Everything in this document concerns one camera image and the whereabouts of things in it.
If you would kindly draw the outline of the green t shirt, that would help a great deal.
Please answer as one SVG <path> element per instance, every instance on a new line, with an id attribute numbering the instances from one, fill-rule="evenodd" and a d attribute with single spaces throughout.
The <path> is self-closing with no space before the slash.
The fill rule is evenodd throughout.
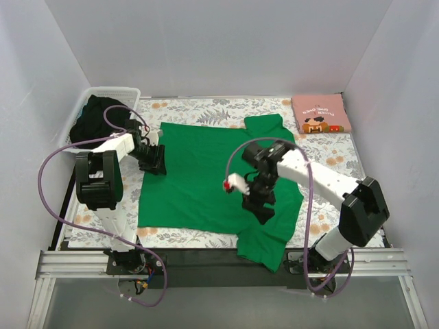
<path id="1" fill-rule="evenodd" d="M 253 138 L 293 139 L 279 114 L 246 117 L 241 129 L 161 123 L 166 175 L 146 173 L 139 199 L 139 228 L 188 228 L 237 235 L 237 254 L 270 271 L 281 265 L 303 196 L 280 179 L 274 187 L 275 215 L 264 225 L 241 206 L 237 191 L 222 183 L 232 152 Z"/>

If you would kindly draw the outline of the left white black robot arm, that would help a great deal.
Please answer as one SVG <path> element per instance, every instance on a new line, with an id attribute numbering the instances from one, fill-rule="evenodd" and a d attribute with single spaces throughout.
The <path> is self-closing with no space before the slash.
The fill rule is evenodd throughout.
<path id="1" fill-rule="evenodd" d="M 77 154 L 75 160 L 76 196 L 93 211 L 106 232 L 112 234 L 110 250 L 125 254 L 122 265 L 129 273 L 145 269 L 146 258 L 134 250 L 137 233 L 122 214 L 123 179 L 120 162 L 127 156 L 138 162 L 139 170 L 166 175 L 165 146 L 159 143 L 161 130 L 143 134 L 142 124 L 126 121 L 125 132 L 113 133 L 100 146 Z"/>

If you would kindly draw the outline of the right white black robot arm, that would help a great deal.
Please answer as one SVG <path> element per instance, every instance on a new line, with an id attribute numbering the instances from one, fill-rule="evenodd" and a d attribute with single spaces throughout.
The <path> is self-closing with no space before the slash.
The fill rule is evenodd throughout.
<path id="1" fill-rule="evenodd" d="M 266 224 L 274 215 L 274 187 L 280 178 L 309 188 L 340 212 L 336 228 L 319 238 L 302 257 L 313 271 L 326 272 L 353 246 L 364 247 L 388 220 L 390 212 L 374 178 L 357 180 L 315 162 L 306 161 L 297 147 L 276 141 L 269 147 L 251 143 L 242 158 L 257 170 L 253 180 L 242 178 L 242 206 Z"/>

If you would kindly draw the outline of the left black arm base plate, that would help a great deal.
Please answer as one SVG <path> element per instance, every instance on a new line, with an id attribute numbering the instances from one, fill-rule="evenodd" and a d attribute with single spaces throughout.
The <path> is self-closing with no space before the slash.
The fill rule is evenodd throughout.
<path id="1" fill-rule="evenodd" d="M 106 250 L 108 257 L 106 273 L 111 275 L 163 275 L 163 264 L 167 263 L 167 255 L 161 254 L 162 260 L 143 251 L 129 250 L 116 252 Z"/>

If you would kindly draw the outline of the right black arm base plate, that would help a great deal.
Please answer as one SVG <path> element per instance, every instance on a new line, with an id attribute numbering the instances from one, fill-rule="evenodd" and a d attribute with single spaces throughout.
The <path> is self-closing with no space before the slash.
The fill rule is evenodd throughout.
<path id="1" fill-rule="evenodd" d="M 335 260 L 332 260 L 330 265 L 322 265 L 321 267 L 313 265 L 311 261 L 308 261 L 308 272 L 309 274 L 330 274 L 335 266 L 338 264 L 339 260 L 342 259 L 342 255 L 338 256 Z M 304 274 L 302 252 L 301 251 L 289 251 L 285 254 L 285 260 L 283 261 L 283 267 L 285 270 L 291 274 Z M 338 273 L 347 274 L 351 269 L 350 261 L 347 259 L 343 260 L 343 263 L 338 269 Z"/>

